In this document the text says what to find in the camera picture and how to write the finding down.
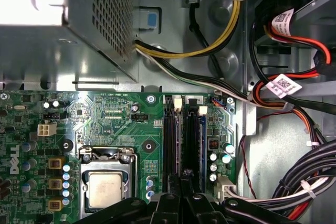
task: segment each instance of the sticker label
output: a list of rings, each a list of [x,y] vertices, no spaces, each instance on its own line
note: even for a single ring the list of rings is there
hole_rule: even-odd
[[[279,14],[272,20],[272,27],[282,35],[291,36],[289,31],[289,25],[293,13],[294,8]]]
[[[277,97],[283,98],[302,89],[302,86],[285,76],[280,74],[273,81],[266,84],[266,87],[272,91]]]

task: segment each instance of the power connector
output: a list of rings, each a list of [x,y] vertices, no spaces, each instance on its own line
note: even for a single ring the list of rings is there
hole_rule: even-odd
[[[226,198],[229,197],[227,194],[228,190],[236,191],[237,186],[233,184],[228,177],[221,176],[218,177],[216,186],[214,188],[215,197],[219,200],[219,202],[223,202]]]

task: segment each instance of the capacitor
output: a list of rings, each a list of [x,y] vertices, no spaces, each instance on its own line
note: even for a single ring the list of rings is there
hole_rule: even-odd
[[[6,188],[0,191],[0,200],[6,198],[10,194],[11,194],[11,190],[9,188]]]
[[[31,190],[33,190],[36,187],[36,185],[37,185],[36,181],[34,179],[30,179],[22,185],[21,191],[26,194]]]
[[[30,169],[33,169],[37,165],[37,162],[35,159],[31,158],[28,161],[24,161],[22,163],[22,170],[25,172],[29,171]]]
[[[132,107],[131,107],[131,112],[132,112],[132,113],[138,112],[139,109],[140,109],[140,106],[139,106],[137,103],[135,103],[135,104],[133,104]]]
[[[154,181],[152,181],[152,180],[147,180],[147,181],[146,181],[146,186],[154,186]]]
[[[222,162],[223,162],[224,164],[228,164],[228,163],[230,163],[230,161],[231,161],[231,157],[230,157],[230,155],[224,153],[223,156],[222,156]]]
[[[212,153],[210,154],[210,160],[211,160],[211,161],[216,161],[216,160],[217,160],[217,154],[214,153],[214,152],[212,152]]]
[[[63,195],[63,197],[69,197],[70,191],[65,189],[65,190],[62,191],[62,195]]]
[[[52,102],[52,106],[54,108],[64,108],[65,107],[65,102],[64,101],[54,101],[54,102]]]
[[[63,203],[64,206],[67,206],[73,201],[73,199],[74,199],[74,196],[72,194],[70,194],[67,198],[64,198],[62,200],[62,203]]]
[[[30,141],[23,143],[21,145],[22,151],[23,152],[30,152],[36,149],[37,143],[35,141]]]
[[[231,145],[230,143],[226,143],[224,144],[224,150],[229,153],[232,154],[235,152],[235,147],[233,145]]]
[[[70,187],[70,183],[67,182],[67,181],[64,181],[62,186],[63,186],[64,189],[68,189]]]
[[[12,181],[9,179],[5,179],[5,181],[3,181],[0,184],[0,191],[2,191],[3,189],[5,189],[6,187],[9,187],[12,184]]]
[[[146,199],[151,199],[151,197],[152,197],[154,194],[155,194],[154,191],[148,191],[148,192],[146,193]]]
[[[64,180],[69,180],[69,179],[70,179],[70,174],[68,174],[68,173],[64,173],[64,174],[62,175],[62,178],[63,178]]]
[[[49,107],[50,107],[49,102],[44,102],[44,103],[43,103],[43,108],[47,109],[47,108],[49,108]]]
[[[74,167],[74,163],[73,162],[69,162],[68,164],[63,166],[63,171],[64,172],[69,172],[71,169],[73,169]]]
[[[216,165],[215,163],[212,163],[212,164],[210,165],[210,171],[212,171],[212,172],[217,171],[217,165]]]
[[[211,182],[215,182],[217,180],[217,175],[215,173],[211,173],[209,179]]]
[[[146,181],[148,181],[148,180],[152,180],[152,181],[154,181],[154,180],[155,180],[155,177],[153,177],[153,176],[147,176]]]

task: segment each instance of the screw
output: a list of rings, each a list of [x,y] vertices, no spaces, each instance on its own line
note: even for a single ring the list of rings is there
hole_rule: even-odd
[[[131,160],[131,157],[128,156],[128,155],[122,155],[120,158],[121,158],[121,160],[123,160],[125,163],[129,163],[130,160]]]
[[[6,94],[6,93],[0,94],[0,99],[1,100],[7,100],[8,99],[8,94]]]
[[[202,197],[201,197],[201,195],[199,195],[199,194],[194,194],[194,196],[193,196],[193,199],[196,199],[196,200],[199,200],[199,199],[201,199]]]
[[[146,100],[148,103],[154,103],[156,99],[155,99],[155,96],[150,94],[149,96],[147,96]]]
[[[233,104],[234,100],[232,97],[229,97],[228,99],[226,99],[227,104]]]
[[[235,201],[235,200],[230,200],[230,201],[229,201],[229,204],[230,204],[231,206],[233,206],[233,207],[238,206],[238,202]]]
[[[89,162],[91,160],[90,155],[89,154],[84,154],[82,157],[84,162]]]

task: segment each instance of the power supply vent grille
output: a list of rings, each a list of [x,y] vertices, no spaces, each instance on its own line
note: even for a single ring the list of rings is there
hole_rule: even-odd
[[[133,0],[93,0],[92,23],[127,61],[132,54]]]

